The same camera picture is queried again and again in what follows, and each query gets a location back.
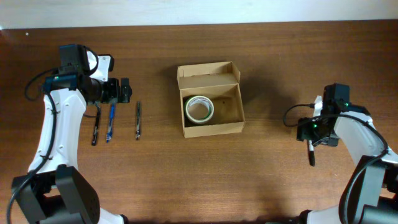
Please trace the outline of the black and grey marker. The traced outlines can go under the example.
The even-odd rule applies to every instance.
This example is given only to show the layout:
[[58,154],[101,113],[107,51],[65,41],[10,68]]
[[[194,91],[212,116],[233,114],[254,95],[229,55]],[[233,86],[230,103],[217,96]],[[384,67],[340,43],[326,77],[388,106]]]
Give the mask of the black and grey marker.
[[307,141],[307,147],[308,147],[308,160],[309,164],[314,167],[315,166],[315,151],[314,147],[312,145],[312,141],[308,140]]

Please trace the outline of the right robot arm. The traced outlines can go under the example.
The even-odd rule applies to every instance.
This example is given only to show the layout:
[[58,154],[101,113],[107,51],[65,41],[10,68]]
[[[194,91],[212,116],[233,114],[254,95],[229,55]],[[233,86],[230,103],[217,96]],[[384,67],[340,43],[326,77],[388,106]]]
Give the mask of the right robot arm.
[[303,211],[299,223],[397,223],[397,154],[374,127],[370,112],[350,102],[349,91],[344,84],[327,85],[309,104],[313,116],[295,124],[297,140],[307,143],[311,166],[315,147],[339,142],[355,164],[339,204]]

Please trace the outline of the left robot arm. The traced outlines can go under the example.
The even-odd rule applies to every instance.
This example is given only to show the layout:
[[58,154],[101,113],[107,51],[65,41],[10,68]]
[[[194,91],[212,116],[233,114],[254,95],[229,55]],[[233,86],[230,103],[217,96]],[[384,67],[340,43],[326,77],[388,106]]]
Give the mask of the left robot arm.
[[114,58],[80,44],[59,48],[60,66],[45,76],[45,114],[27,174],[12,180],[6,219],[16,202],[29,223],[128,223],[101,208],[95,189],[78,170],[78,139],[88,105],[128,103],[128,78],[110,78]]

